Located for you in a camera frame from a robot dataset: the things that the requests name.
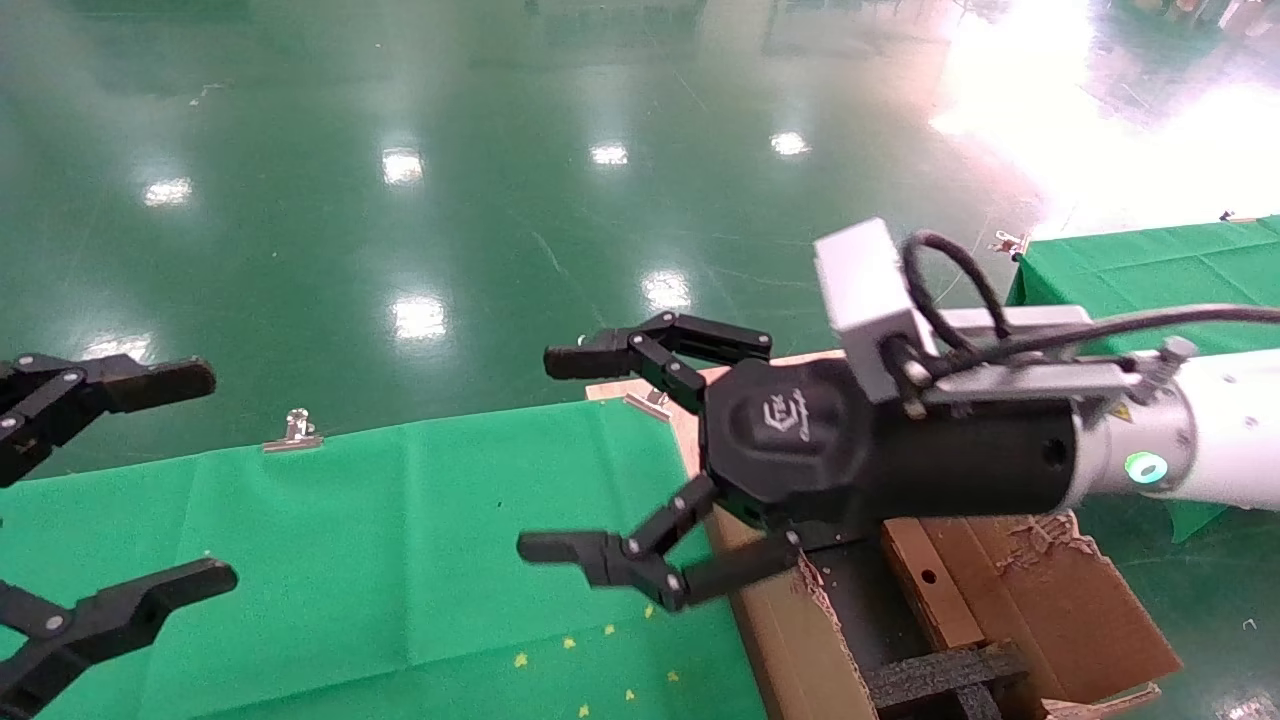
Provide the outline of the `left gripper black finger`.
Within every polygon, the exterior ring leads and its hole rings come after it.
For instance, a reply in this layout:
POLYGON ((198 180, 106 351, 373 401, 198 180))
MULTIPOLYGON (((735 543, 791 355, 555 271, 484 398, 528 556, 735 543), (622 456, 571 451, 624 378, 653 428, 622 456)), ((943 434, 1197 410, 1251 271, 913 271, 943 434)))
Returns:
POLYGON ((150 647, 177 610, 238 584, 230 564, 195 560, 63 607, 3 582, 1 623, 24 637, 1 664, 3 717, 36 717, 91 667, 150 647))
POLYGON ((104 414, 202 398, 216 383, 201 357, 146 365, 127 354, 77 361, 27 354, 4 363, 1 487, 24 480, 104 414))

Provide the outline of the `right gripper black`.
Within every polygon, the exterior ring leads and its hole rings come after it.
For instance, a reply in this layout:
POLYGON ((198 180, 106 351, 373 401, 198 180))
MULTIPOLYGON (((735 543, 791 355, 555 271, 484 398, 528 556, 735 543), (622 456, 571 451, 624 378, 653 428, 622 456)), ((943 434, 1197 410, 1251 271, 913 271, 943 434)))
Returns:
POLYGON ((522 532, 518 556, 572 564, 591 587, 630 587, 680 612, 787 571, 803 553, 787 530, 687 568, 668 562, 722 495, 731 512, 769 530, 1044 514, 1066 500, 1076 459, 1069 401, 933 405, 911 419, 901 404, 872 402, 845 361, 773 366, 763 363, 772 348, 764 331, 672 311, 545 347, 552 379, 636 375, 700 413, 709 478, 694 477, 628 536, 522 532), (690 357, 732 368, 708 386, 690 357))

